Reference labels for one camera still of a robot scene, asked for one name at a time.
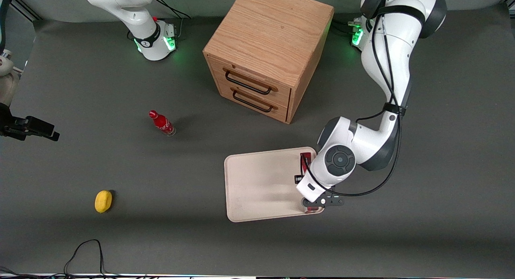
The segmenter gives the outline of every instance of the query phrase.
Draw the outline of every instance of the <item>white tray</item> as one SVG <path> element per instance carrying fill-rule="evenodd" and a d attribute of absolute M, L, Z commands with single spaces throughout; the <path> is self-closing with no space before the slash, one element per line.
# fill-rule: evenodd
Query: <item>white tray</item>
<path fill-rule="evenodd" d="M 303 152 L 310 152 L 312 159 L 316 156 L 311 147 L 228 156 L 225 179 L 229 220 L 247 222 L 307 215 L 294 181 L 294 176 L 300 174 Z"/>

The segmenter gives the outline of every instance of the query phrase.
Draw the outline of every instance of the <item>drawer handle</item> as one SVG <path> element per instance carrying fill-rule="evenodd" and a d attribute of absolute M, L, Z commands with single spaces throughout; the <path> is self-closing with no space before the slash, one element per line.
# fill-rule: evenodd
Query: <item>drawer handle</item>
<path fill-rule="evenodd" d="M 252 103 L 250 103 L 248 101 L 245 101 L 245 100 L 243 100 L 241 98 L 236 97 L 236 93 L 237 93 L 237 90 L 232 90 L 232 97 L 236 101 L 240 101 L 240 102 L 244 103 L 245 105 L 249 105 L 252 108 L 256 108 L 257 110 L 260 110 L 261 112 L 269 113 L 274 108 L 273 106 L 270 106 L 270 108 L 268 108 L 268 109 L 261 108 L 260 106 L 256 106 L 256 105 L 254 105 L 254 104 L 252 104 Z"/>
<path fill-rule="evenodd" d="M 249 90 L 252 90 L 252 91 L 254 91 L 254 92 L 256 92 L 256 93 L 259 93 L 259 94 L 261 94 L 261 95 L 268 95 L 268 94 L 270 94 L 270 91 L 272 90 L 272 88 L 271 88 L 271 87 L 268 87 L 268 90 L 266 90 L 266 91 L 261 91 L 261 90 L 259 90 L 259 89 L 256 89 L 256 88 L 252 87 L 252 86 L 249 86 L 249 85 L 247 85 L 247 84 L 244 84 L 244 83 L 242 83 L 242 82 L 240 82 L 240 81 L 236 81 L 235 79 L 233 79 L 233 78 L 229 77 L 229 74 L 230 74 L 230 72 L 229 72 L 228 70 L 226 70 L 226 79 L 227 79 L 227 81 L 232 82 L 232 83 L 235 83 L 236 85 L 242 86 L 242 87 L 244 87 L 244 88 L 247 88 L 247 89 L 249 89 Z"/>

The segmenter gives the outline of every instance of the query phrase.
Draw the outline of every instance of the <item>gray table surface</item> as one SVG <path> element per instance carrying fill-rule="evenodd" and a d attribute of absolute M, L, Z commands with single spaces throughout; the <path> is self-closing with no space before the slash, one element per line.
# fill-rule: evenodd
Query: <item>gray table surface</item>
<path fill-rule="evenodd" d="M 0 264 L 59 272 L 97 238 L 118 273 L 515 277 L 505 6 L 451 12 L 419 41 L 401 157 L 383 189 L 320 215 L 238 224 L 226 217 L 226 156 L 313 147 L 329 119 L 373 114 L 384 96 L 348 39 L 330 33 L 292 125 L 223 99 L 201 53 L 219 22 L 185 21 L 178 51 L 158 62 L 121 23 L 37 24 L 11 110 L 57 125 L 61 139 L 0 140 Z M 173 138 L 153 127 L 152 109 L 176 124 Z M 386 172 L 357 169 L 337 189 L 368 190 Z M 116 200 L 99 215 L 102 189 Z M 85 246 L 70 272 L 97 272 L 97 261 Z"/>

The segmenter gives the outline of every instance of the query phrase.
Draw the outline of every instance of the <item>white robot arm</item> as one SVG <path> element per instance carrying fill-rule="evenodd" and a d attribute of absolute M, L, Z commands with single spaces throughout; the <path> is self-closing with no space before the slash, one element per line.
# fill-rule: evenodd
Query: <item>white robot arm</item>
<path fill-rule="evenodd" d="M 118 17 L 134 35 L 138 50 L 147 59 L 164 59 L 175 50 L 173 24 L 155 21 L 144 8 L 152 0 L 88 0 L 89 3 Z"/>
<path fill-rule="evenodd" d="M 372 130 L 343 117 L 327 123 L 317 143 L 321 150 L 297 185 L 310 202 L 348 178 L 356 165 L 368 171 L 388 166 L 396 142 L 398 147 L 400 143 L 402 116 L 410 94 L 412 50 L 419 38 L 428 37 L 443 24 L 447 6 L 445 0 L 362 0 L 362 13 L 358 27 L 366 38 L 361 41 L 364 44 L 355 40 L 353 44 L 363 49 L 363 67 L 386 95 L 381 125 L 379 130 Z M 393 167 L 387 179 L 371 191 L 336 194 L 371 193 L 384 185 L 392 172 Z"/>

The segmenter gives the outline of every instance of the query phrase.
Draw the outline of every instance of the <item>coca-cola bottle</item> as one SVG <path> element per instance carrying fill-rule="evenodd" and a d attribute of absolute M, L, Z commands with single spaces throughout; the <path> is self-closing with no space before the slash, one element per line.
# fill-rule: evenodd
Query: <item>coca-cola bottle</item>
<path fill-rule="evenodd" d="M 175 134 L 175 127 L 165 116 L 158 114 L 154 110 L 151 110 L 148 115 L 153 119 L 154 125 L 166 134 L 166 136 L 173 136 L 173 134 Z"/>

